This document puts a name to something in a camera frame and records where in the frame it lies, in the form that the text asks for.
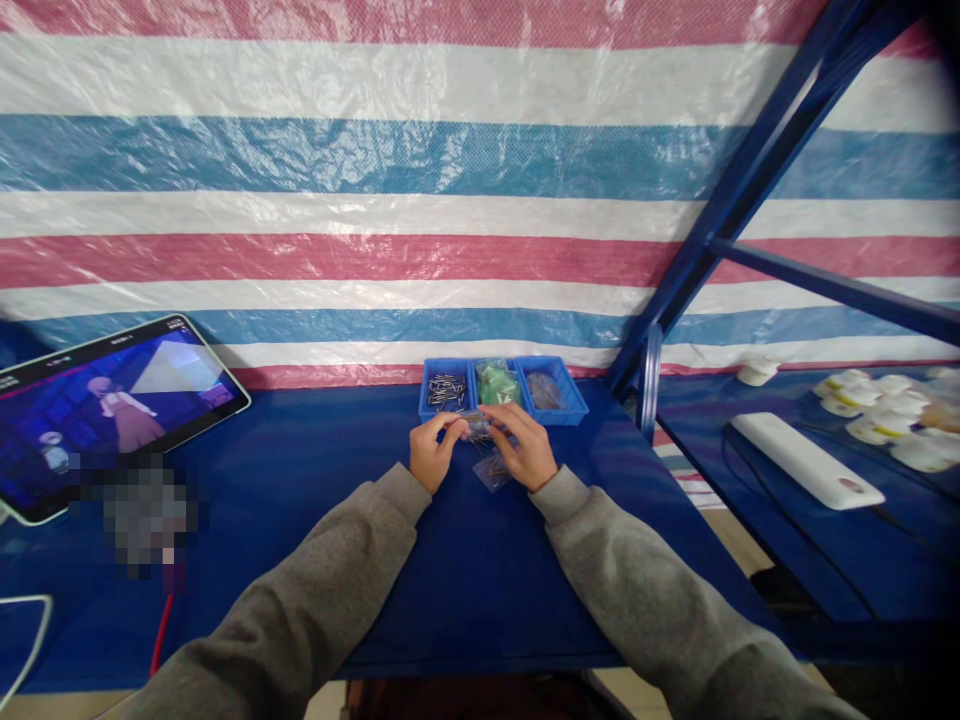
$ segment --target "person's left hand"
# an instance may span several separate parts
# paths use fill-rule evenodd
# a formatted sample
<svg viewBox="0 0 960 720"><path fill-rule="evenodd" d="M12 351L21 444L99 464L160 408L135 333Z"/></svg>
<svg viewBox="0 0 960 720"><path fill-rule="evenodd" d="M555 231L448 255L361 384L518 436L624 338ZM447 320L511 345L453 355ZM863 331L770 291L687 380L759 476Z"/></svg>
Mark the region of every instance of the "person's left hand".
<svg viewBox="0 0 960 720"><path fill-rule="evenodd" d="M447 435L438 443L437 435L443 428L447 428ZM457 438L466 432L467 421L456 413L438 413L410 431L410 473L431 495L447 476Z"/></svg>

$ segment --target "metal frame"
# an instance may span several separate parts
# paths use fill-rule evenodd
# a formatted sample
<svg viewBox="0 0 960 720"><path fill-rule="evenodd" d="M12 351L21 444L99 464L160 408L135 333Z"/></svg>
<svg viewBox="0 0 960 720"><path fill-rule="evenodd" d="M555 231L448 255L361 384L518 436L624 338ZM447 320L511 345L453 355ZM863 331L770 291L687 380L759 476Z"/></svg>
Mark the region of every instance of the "metal frame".
<svg viewBox="0 0 960 720"><path fill-rule="evenodd" d="M722 259L960 345L960 312L734 245L857 73L920 19L922 11L919 3L898 0L832 0L817 19L660 286L631 325L610 368L607 383L615 397L623 401L637 393L637 427L648 439L653 437L663 338ZM954 50L945 48L952 70L956 65ZM960 83L960 72L955 72L954 78Z"/></svg>

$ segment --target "tablet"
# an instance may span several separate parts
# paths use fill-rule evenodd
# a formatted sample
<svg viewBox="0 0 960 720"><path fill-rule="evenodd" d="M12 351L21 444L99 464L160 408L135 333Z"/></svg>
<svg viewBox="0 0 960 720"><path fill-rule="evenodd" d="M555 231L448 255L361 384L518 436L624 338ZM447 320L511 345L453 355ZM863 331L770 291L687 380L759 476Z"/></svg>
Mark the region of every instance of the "tablet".
<svg viewBox="0 0 960 720"><path fill-rule="evenodd" d="M0 370L0 500L45 522L67 508L72 458L163 452L249 405L182 315Z"/></svg>

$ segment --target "blue table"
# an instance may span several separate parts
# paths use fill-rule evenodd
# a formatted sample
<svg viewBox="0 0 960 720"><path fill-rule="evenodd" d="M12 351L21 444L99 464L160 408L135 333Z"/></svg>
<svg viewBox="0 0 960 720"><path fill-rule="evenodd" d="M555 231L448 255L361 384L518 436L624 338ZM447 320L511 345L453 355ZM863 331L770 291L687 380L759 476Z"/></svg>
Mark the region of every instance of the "blue table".
<svg viewBox="0 0 960 720"><path fill-rule="evenodd" d="M918 368L889 368L922 378ZM953 592L960 573L960 506L923 486L885 451L853 440L849 420L823 410L810 388L826 371L781 372L762 388L732 375L666 377L658 418L693 465L778 564L787 568L823 614L817 623L793 627L791 637L814 659L905 660L926 655L958 619ZM910 531L958 564L951 566L869 509L835 512L821 505L738 433L726 435L735 415L769 411L798 428L824 450L884 493L884 508ZM875 608L873 618L843 577L782 516L749 467L742 450L790 515ZM960 496L957 469L933 478Z"/></svg>
<svg viewBox="0 0 960 720"><path fill-rule="evenodd" d="M741 612L779 624L700 513L600 381L580 383L590 413L551 428L558 462L603 487L659 531ZM178 600L166 653L216 627L246 585L292 551L360 483L408 458L419 387L254 395L244 413L172 453L209 496L209 525L189 550L189 592ZM538 671L619 665L570 588L517 483L491 495L458 444L449 477L382 614L341 677ZM51 635L27 692L143 684L164 597L157 578L116 578L92 519L0 527L0 593L50 593ZM0 613L0 681L25 656L38 613Z"/></svg>

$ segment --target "gray sleeve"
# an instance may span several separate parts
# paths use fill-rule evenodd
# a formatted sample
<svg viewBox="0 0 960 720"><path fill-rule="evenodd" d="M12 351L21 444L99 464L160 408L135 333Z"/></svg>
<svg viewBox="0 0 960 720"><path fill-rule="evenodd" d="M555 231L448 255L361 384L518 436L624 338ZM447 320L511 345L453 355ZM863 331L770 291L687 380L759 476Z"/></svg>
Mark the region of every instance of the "gray sleeve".
<svg viewBox="0 0 960 720"><path fill-rule="evenodd" d="M173 655L130 718L297 718L363 639L430 494L399 463L333 508L220 626Z"/></svg>
<svg viewBox="0 0 960 720"><path fill-rule="evenodd" d="M573 589L674 718L863 718L600 488L564 466L530 498Z"/></svg>

